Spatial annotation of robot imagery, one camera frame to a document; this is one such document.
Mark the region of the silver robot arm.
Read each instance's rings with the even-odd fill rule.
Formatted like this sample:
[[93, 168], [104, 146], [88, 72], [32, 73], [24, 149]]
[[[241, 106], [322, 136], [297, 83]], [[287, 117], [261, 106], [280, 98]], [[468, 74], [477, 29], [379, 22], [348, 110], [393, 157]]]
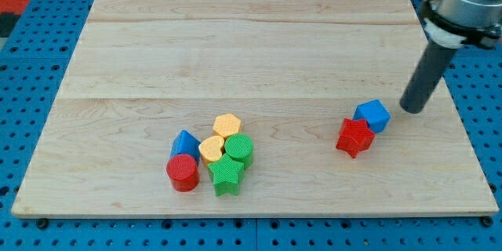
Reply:
[[430, 39], [447, 49], [494, 49], [501, 38], [501, 0], [423, 0], [420, 18]]

